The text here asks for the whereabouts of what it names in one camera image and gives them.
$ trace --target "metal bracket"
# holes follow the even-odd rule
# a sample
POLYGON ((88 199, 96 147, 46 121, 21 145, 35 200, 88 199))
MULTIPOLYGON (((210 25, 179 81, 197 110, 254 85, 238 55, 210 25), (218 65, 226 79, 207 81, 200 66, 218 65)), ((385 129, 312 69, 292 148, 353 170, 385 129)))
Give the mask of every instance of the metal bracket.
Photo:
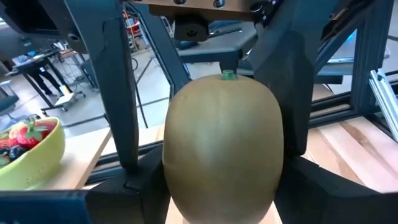
POLYGON ((382 69, 371 71, 369 84, 386 118, 392 136, 398 142, 398 100, 382 69))

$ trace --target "wooden surface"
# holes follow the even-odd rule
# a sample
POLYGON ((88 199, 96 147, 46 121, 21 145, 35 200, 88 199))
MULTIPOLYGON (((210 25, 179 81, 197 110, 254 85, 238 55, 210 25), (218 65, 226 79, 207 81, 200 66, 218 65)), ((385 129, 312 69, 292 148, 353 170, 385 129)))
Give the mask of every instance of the wooden surface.
POLYGON ((82 188, 111 138, 109 128, 66 139, 59 170, 38 190, 70 190, 82 188))
MULTIPOLYGON (((330 95, 331 92, 324 86, 315 86, 314 99, 330 95)), ((140 130, 140 145, 162 140, 163 133, 163 126, 140 130)), ((116 152, 116 149, 111 139, 103 155, 112 152, 116 152)), ((309 130, 307 151, 303 157, 379 192, 398 191, 398 145, 364 118, 309 130)), ((277 210, 272 204, 261 224, 280 223, 277 210)), ((170 203, 166 224, 188 224, 173 201, 170 203)))

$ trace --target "gray floor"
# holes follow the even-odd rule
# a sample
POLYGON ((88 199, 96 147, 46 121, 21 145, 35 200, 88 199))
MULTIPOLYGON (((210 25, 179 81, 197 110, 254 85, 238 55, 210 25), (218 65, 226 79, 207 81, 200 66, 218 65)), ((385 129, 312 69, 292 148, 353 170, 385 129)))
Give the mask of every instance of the gray floor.
MULTIPOLYGON (((390 35, 398 36, 398 7, 394 8, 393 18, 391 20, 390 35)), ((383 65, 385 71, 391 71, 398 69, 398 42, 388 41, 388 48, 391 51, 391 56, 386 59, 383 65)), ((146 63, 153 56, 151 51, 144 50, 143 52, 133 56, 139 62, 139 67, 135 72, 135 76, 138 77, 145 67, 146 63)), ((80 71, 71 62, 66 62, 64 66, 55 63, 58 69, 66 76, 67 81, 71 82, 73 77, 79 75, 80 71)), ((220 68, 217 63, 196 63, 187 65, 191 73, 192 78, 198 78, 205 75, 211 75, 220 73, 220 68)), ((46 104, 41 97, 35 92, 35 90, 29 85, 23 76, 12 78, 11 83, 12 89, 18 94, 20 100, 17 103, 17 108, 11 113, 12 116, 21 116, 27 114, 40 114, 40 108, 46 107, 46 104)), ((69 111, 64 112, 62 110, 52 110, 48 114, 50 116, 56 116, 62 124, 67 125, 76 123, 84 119, 90 119, 101 114, 104 114, 104 108, 101 101, 101 96, 98 92, 92 91, 88 85, 79 85, 73 89, 79 89, 83 91, 87 97, 79 98, 79 100, 69 107, 69 111)), ((351 77, 347 76, 344 79, 342 85, 331 85, 332 90, 335 93, 341 93, 351 89, 351 77)), ((164 99, 169 96, 170 87, 167 83, 163 71, 159 64, 154 61, 143 75, 142 79, 138 84, 139 93, 141 95, 142 104, 148 104, 152 101, 164 99)), ((158 126, 164 123, 165 115, 169 105, 168 100, 159 101, 143 107, 144 115, 147 120, 149 127, 158 126)), ((142 118, 140 110, 138 112, 139 127, 145 128, 144 120, 142 118)), ((8 122, 8 118, 1 118, 0 125, 8 122)), ((108 124, 105 119, 99 119, 89 123, 81 124, 72 128, 67 128, 65 134, 67 137, 77 136, 83 133, 88 133, 101 128, 107 127, 108 124)))

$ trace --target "kiwi stem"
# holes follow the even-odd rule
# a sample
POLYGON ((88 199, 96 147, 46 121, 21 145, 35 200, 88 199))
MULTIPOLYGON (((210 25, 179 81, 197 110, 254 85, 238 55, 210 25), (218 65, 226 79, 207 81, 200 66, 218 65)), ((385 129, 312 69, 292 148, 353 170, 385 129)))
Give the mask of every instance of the kiwi stem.
POLYGON ((224 70, 221 80, 238 80, 238 76, 232 70, 224 70))

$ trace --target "green bowl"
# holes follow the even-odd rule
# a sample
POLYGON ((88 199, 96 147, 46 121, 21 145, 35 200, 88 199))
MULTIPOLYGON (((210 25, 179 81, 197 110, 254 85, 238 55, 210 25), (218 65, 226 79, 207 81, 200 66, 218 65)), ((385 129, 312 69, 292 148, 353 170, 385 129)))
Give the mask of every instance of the green bowl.
POLYGON ((58 118, 41 120, 56 121, 57 125, 36 147, 0 168, 0 190, 29 189, 53 174, 59 167, 65 151, 65 134, 60 120, 58 118))

